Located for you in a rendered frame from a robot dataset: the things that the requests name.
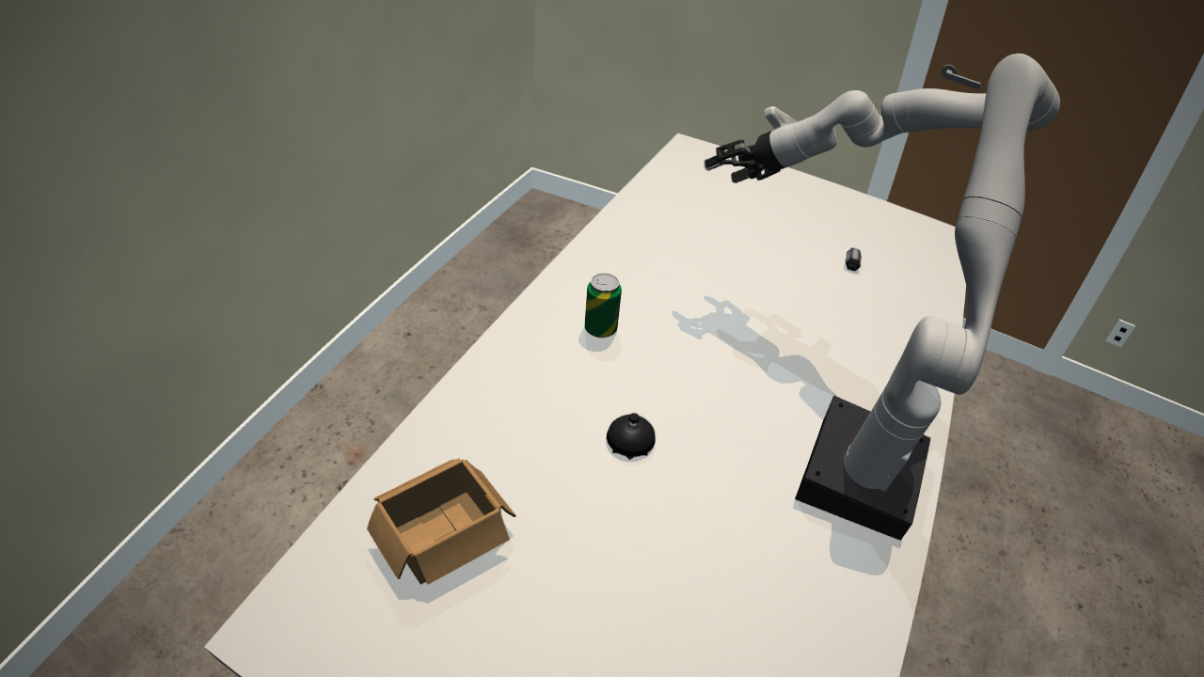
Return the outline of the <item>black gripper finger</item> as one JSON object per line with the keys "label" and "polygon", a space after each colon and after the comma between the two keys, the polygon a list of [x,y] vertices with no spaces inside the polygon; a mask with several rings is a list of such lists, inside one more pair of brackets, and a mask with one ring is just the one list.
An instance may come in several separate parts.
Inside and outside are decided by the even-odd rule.
{"label": "black gripper finger", "polygon": [[[719,167],[720,165],[756,166],[756,160],[737,160],[737,157],[738,155],[740,157],[740,154],[746,153],[746,151],[750,149],[748,149],[746,145],[744,143],[744,140],[738,140],[732,143],[719,146],[718,157],[712,157],[706,159],[704,161],[706,170],[708,171],[714,170],[714,167]],[[726,160],[728,158],[732,158],[732,160]]]}
{"label": "black gripper finger", "polygon": [[[761,171],[765,171],[765,173],[762,173]],[[734,173],[731,173],[731,179],[734,183],[737,183],[737,181],[755,179],[755,177],[757,176],[756,178],[759,181],[761,181],[761,179],[768,179],[768,177],[771,175],[774,175],[774,173],[778,173],[778,172],[780,172],[780,170],[778,170],[775,172],[771,172],[763,165],[759,165],[755,170],[746,170],[746,167],[743,167],[743,170],[739,170],[739,171],[736,171]]]}

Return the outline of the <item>open brown cardboard box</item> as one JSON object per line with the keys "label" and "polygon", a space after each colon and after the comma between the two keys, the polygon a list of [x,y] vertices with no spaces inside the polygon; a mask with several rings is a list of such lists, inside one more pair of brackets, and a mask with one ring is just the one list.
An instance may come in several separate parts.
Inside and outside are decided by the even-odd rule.
{"label": "open brown cardboard box", "polygon": [[374,498],[367,531],[397,579],[407,561],[419,584],[429,585],[509,541],[500,510],[515,512],[473,467],[468,460],[448,460]]}

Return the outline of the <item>green drink can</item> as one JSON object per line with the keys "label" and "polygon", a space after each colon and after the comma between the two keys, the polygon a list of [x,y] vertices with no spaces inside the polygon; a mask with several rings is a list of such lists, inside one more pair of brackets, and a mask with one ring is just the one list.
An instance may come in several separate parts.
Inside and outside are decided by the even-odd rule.
{"label": "green drink can", "polygon": [[616,276],[597,273],[588,284],[585,329],[591,336],[607,338],[618,331],[621,285]]}

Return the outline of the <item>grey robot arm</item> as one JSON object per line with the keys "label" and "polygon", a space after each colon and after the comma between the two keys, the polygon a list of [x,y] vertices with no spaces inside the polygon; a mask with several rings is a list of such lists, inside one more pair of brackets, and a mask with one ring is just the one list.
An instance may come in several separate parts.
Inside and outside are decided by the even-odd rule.
{"label": "grey robot arm", "polygon": [[1054,82],[1023,53],[997,64],[986,93],[897,92],[884,98],[883,118],[858,90],[796,123],[774,106],[765,110],[774,128],[771,151],[785,167],[834,149],[837,124],[866,149],[902,133],[981,128],[955,226],[968,296],[966,326],[932,316],[914,326],[887,385],[848,446],[844,465],[858,485],[887,490],[942,408],[937,388],[964,394],[976,379],[1023,214],[1026,133],[1047,126],[1058,111]]}

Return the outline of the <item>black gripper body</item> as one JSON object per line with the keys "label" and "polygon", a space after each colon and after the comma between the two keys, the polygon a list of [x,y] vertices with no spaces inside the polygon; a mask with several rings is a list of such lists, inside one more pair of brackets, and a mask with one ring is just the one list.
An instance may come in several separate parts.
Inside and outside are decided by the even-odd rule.
{"label": "black gripper body", "polygon": [[[784,170],[785,166],[780,165],[780,163],[779,163],[779,160],[777,160],[777,157],[774,155],[773,151],[771,151],[771,140],[769,140],[769,137],[771,137],[771,133],[760,134],[756,143],[751,145],[751,146],[746,146],[748,149],[750,149],[750,151],[746,151],[746,153],[740,154],[740,157],[738,157],[738,160],[756,160],[756,166],[759,166],[759,165],[768,166],[768,170],[771,172],[775,172],[778,170]],[[746,166],[746,165],[744,165],[744,167],[746,167],[746,170],[755,170],[756,166]]]}

